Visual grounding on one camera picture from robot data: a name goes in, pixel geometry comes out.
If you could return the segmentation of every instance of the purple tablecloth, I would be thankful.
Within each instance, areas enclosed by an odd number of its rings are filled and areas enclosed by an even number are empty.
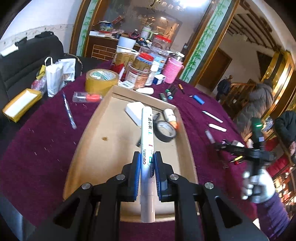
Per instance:
[[[110,63],[101,64],[107,69]],[[203,114],[206,110],[221,120],[220,126],[226,133],[211,129],[216,141],[227,138],[242,141],[232,120],[216,100],[182,81],[185,95],[177,91],[174,99],[169,101],[176,105],[181,113],[190,141],[197,176],[200,184],[211,181],[222,189],[251,219],[256,217],[255,206],[240,199],[240,184],[245,165],[230,165],[223,169],[216,151],[210,145],[204,130],[215,120]],[[61,202],[64,183],[73,154],[80,137],[97,108],[97,103],[75,104],[72,102],[74,91],[84,91],[85,75],[63,90],[68,99],[77,129],[73,130],[65,111],[61,93],[43,104],[20,129],[10,143],[3,159],[0,161],[0,188],[16,209],[32,224],[38,225]],[[164,92],[168,84],[153,86],[154,97]],[[200,105],[189,95],[197,94],[205,101]],[[231,157],[222,153],[225,160]],[[174,222],[168,223],[122,223],[121,240],[174,240]]]

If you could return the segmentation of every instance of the white paper bag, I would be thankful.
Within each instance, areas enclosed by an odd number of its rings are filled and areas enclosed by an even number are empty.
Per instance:
[[[50,58],[51,65],[46,66],[46,61]],[[45,75],[47,81],[47,95],[49,97],[54,97],[57,92],[64,86],[64,79],[63,79],[63,64],[52,63],[52,57],[47,57],[45,59]]]
[[[75,58],[64,58],[59,59],[59,63],[63,64],[64,69],[64,81],[65,82],[73,82],[75,80]]]

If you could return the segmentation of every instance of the white pen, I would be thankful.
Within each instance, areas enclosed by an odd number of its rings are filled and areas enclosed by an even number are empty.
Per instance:
[[[214,124],[209,124],[209,127],[212,127],[212,128],[214,128],[214,129],[216,129],[216,130],[218,130],[218,131],[222,131],[222,132],[226,132],[226,131],[227,131],[225,128],[222,128],[222,127],[220,127],[220,126],[216,126],[216,125],[214,125]]]
[[[141,181],[140,205],[141,221],[153,223],[155,221],[155,207],[153,203],[155,178],[154,178],[154,142],[152,108],[145,106],[142,109],[141,133]]]
[[[203,113],[205,113],[206,115],[208,115],[209,117],[212,117],[213,119],[215,119],[216,121],[223,123],[223,121],[221,121],[219,118],[215,117],[214,115],[210,114],[209,112],[206,111],[202,111]]]

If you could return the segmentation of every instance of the gray puffer jacket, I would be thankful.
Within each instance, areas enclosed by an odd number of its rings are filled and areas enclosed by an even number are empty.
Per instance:
[[[242,138],[251,132],[251,118],[261,118],[273,102],[272,88],[264,83],[257,84],[256,90],[249,95],[249,102],[233,120]]]

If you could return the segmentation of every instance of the hand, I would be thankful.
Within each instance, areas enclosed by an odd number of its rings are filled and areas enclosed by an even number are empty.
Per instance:
[[[292,156],[295,153],[295,150],[296,150],[296,143],[295,141],[293,141],[292,144],[289,146],[290,156]]]
[[[263,169],[262,174],[259,176],[251,176],[250,172],[243,173],[243,187],[242,187],[242,199],[247,200],[252,195],[252,189],[254,185],[261,186],[260,200],[256,203],[262,203],[269,200],[275,193],[274,182],[268,172]]]

